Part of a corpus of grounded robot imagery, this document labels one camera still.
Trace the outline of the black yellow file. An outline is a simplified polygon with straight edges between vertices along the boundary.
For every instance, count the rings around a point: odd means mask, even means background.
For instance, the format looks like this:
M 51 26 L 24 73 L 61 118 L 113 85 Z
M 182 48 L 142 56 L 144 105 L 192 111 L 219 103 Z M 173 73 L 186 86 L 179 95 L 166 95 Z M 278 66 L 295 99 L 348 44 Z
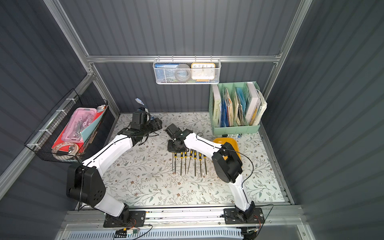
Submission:
M 173 166 L 174 174 L 177 171 L 177 153 L 174 153 L 174 166 Z
M 197 176 L 197 151 L 194 150 L 194 176 Z
M 200 176 L 203 177 L 202 173 L 202 153 L 199 152 L 199 163 L 200 163 Z
M 189 155 L 189 161 L 188 161 L 188 168 L 187 168 L 187 174 L 189 173 L 189 170 L 190 170 L 190 165 L 191 165 L 191 161 L 193 159 L 193 154 L 194 154 L 194 150 L 190 150 L 190 155 Z
M 184 153 L 181 152 L 181 156 L 180 156 L 180 175 L 182 176 L 183 175 L 183 159 L 184 159 Z
M 172 173 L 174 172 L 174 167 L 175 167 L 175 157 L 174 157 L 174 153 L 172 153 Z
M 185 170 L 185 174 L 187 174 L 187 158 L 188 158 L 187 151 L 185 151 L 184 152 L 184 170 Z

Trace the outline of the thin round needle file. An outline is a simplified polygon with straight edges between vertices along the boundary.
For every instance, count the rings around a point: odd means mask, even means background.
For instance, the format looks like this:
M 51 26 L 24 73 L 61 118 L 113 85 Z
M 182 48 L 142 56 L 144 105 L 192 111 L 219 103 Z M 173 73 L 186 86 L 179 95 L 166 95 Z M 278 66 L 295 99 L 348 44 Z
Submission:
M 207 171 L 207 156 L 204 155 L 204 166 L 205 166 L 205 175 L 207 175 L 208 171 Z

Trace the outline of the yellow plastic storage tray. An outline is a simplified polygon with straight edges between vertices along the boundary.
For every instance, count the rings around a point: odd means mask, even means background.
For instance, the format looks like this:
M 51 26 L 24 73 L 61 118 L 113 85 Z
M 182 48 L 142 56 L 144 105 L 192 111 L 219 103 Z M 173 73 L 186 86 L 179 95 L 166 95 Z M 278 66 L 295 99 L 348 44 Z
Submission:
M 238 146 L 238 143 L 235 139 L 221 137 L 221 138 L 215 138 L 213 140 L 213 142 L 216 144 L 220 144 L 220 145 L 223 145 L 225 143 L 229 143 L 234 148 L 234 150 L 237 152 L 238 157 L 241 159 L 241 155 L 239 154 L 239 146 Z

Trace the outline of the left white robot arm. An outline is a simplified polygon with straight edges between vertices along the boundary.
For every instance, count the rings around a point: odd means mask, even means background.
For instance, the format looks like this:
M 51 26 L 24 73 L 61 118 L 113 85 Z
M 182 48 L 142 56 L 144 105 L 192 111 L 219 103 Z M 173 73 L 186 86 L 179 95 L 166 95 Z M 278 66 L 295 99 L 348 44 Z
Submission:
M 109 216 L 127 219 L 129 207 L 107 193 L 103 175 L 122 154 L 162 128 L 162 121 L 152 117 L 145 108 L 134 112 L 129 125 L 121 129 L 109 144 L 82 163 L 69 166 L 67 197 Z

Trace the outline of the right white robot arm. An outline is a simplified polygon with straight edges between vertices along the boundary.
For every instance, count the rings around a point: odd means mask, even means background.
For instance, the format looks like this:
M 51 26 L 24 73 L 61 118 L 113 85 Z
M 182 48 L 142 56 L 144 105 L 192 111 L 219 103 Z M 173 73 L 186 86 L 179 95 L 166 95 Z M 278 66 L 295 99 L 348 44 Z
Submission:
M 193 131 L 183 131 L 174 124 L 169 125 L 165 132 L 171 138 L 173 151 L 195 150 L 210 158 L 219 179 L 229 184 L 235 200 L 236 218 L 245 223 L 253 217 L 256 206 L 244 187 L 240 153 L 230 143 L 218 144 L 208 141 Z

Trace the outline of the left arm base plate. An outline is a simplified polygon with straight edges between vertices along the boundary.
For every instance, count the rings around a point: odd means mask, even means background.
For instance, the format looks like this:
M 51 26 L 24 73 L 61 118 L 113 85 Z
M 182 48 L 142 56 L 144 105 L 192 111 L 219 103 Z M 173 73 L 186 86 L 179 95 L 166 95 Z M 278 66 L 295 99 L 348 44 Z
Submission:
M 104 228 L 128 228 L 143 227 L 145 223 L 145 211 L 125 211 L 118 217 L 106 215 Z

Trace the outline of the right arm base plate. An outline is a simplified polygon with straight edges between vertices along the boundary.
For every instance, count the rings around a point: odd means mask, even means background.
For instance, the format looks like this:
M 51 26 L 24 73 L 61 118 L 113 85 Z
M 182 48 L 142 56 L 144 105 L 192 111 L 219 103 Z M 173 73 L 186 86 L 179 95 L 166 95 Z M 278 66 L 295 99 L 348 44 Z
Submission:
M 253 224 L 261 225 L 265 222 L 263 210 L 261 208 L 250 208 L 247 211 L 241 211 L 237 208 L 224 209 L 221 215 L 227 225 Z

